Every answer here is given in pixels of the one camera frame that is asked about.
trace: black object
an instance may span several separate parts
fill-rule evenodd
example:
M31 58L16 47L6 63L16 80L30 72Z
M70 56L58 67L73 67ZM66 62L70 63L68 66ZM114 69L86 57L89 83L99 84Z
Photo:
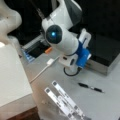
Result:
M69 75L68 73L66 73L66 70L65 70L65 67L64 67L64 73L65 73L67 76L70 76L70 77L73 77L73 76L78 75L81 70L82 70L82 69L78 67L77 72L76 72L75 74Z
M62 30L58 25L52 25L47 29L46 38L49 43L58 44L62 40Z
M76 5L73 4L73 1L71 0L65 0L65 4L68 9L68 13L70 15L73 25L76 25L82 18L82 10L76 7Z
M84 87L84 88L88 88L88 89L91 89L91 90L94 90L94 91L97 91L97 92L100 92L100 93L105 93L104 91L102 91L102 89L99 89L99 88L95 88L95 87L91 87L89 85L86 85L84 83L78 83L79 86L81 87Z

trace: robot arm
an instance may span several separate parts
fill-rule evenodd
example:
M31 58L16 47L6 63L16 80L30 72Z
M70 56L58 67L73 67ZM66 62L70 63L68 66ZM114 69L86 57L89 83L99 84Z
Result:
M72 72L76 68L83 68L90 58L86 49L91 35L85 30L77 39L68 30L80 22L82 9L74 0L58 0L59 7L48 18L42 21L47 42L55 49L61 51L59 62Z

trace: cable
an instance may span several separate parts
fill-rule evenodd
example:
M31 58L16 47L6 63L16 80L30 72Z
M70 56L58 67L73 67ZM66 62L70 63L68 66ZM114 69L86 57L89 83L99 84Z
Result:
M43 12L41 11L41 9L38 8L32 0L29 0L29 2L33 5L33 7L36 9L39 17L43 20L45 18L45 16L44 16Z
M31 81L30 81L30 84L32 84L43 72L45 72L45 70L47 70L51 65L53 65L56 61L57 61L57 59L59 58L59 56L56 58L56 59L50 59L48 62L47 62L47 66L42 70L42 71L40 71L40 73L34 78L34 79L32 79Z
M65 70L65 67L64 67L64 73L65 73L67 76L70 76L70 77L73 77L73 76L78 75L81 70L82 70L82 68L78 67L77 72L76 72L75 74L69 75L68 73L66 73L66 70Z

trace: black pen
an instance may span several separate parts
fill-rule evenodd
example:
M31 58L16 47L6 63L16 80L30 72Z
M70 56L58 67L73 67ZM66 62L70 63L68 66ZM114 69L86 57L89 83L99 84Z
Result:
M84 84L84 83L78 83L78 84L79 84L79 86L81 86L81 87L88 88L88 89L91 89L91 90L94 90L94 91L97 91L97 92L100 92L100 93L105 93L104 91L102 91L102 89L95 88L95 87L86 85L86 84Z

